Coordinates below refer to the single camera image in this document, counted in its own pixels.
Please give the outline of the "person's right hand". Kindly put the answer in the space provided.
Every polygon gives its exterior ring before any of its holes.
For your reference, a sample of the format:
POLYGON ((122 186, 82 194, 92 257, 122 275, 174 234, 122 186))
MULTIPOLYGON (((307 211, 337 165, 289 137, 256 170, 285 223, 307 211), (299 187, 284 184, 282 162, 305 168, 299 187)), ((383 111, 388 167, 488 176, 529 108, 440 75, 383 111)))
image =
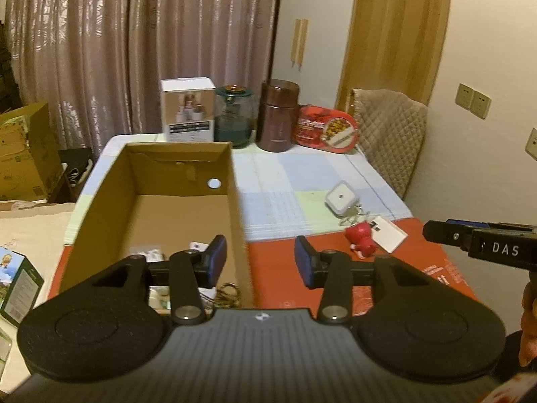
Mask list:
POLYGON ((531 283, 528 283, 523 291, 522 306, 519 363, 521 367, 528 367, 537 356, 536 295, 531 283))

